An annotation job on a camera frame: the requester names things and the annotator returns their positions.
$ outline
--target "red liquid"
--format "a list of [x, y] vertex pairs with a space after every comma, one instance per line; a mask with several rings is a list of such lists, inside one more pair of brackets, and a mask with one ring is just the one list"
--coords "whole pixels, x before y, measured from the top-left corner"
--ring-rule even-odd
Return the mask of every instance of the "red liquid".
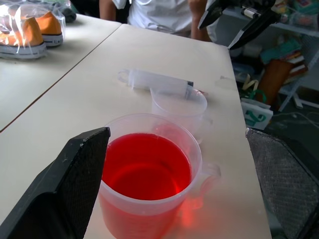
[[[191, 170], [185, 154], [171, 141], [146, 133], [124, 135], [107, 148], [102, 180], [130, 198], [158, 200], [185, 189]], [[125, 213], [100, 196], [105, 223], [118, 239], [158, 238], [173, 221], [179, 205], [163, 214]]]

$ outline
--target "plastic bag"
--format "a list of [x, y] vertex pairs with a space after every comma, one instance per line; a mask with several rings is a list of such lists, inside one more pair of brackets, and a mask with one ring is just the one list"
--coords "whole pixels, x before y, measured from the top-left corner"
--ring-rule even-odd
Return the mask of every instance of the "plastic bag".
[[40, 58], [47, 46], [62, 44], [65, 18], [57, 9], [25, 1], [0, 4], [0, 57]]

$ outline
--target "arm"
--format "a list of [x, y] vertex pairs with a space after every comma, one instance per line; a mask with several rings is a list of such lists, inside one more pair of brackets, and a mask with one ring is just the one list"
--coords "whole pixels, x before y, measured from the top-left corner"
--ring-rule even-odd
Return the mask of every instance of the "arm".
[[116, 7], [112, 0], [99, 0], [100, 19], [115, 21]]
[[211, 41], [207, 29], [198, 29], [198, 24], [206, 9], [207, 0], [188, 0], [192, 14], [191, 38], [200, 41]]

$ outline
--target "shoe sole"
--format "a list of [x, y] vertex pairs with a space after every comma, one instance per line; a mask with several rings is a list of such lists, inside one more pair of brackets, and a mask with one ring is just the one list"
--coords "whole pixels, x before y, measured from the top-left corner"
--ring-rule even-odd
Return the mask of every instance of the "shoe sole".
[[46, 54], [46, 45], [41, 43], [31, 47], [3, 46], [0, 45], [0, 57], [13, 59], [36, 59]]
[[42, 35], [46, 46], [59, 46], [63, 43], [62, 33], [60, 35]]

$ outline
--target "person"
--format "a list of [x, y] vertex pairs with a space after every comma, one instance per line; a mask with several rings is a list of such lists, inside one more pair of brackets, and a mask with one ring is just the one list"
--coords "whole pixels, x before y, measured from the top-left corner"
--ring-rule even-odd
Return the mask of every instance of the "person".
[[[199, 30], [207, 0], [130, 0], [128, 24], [150, 30], [216, 41], [217, 21]], [[127, 0], [99, 0], [100, 18], [115, 21], [116, 9], [123, 9]]]

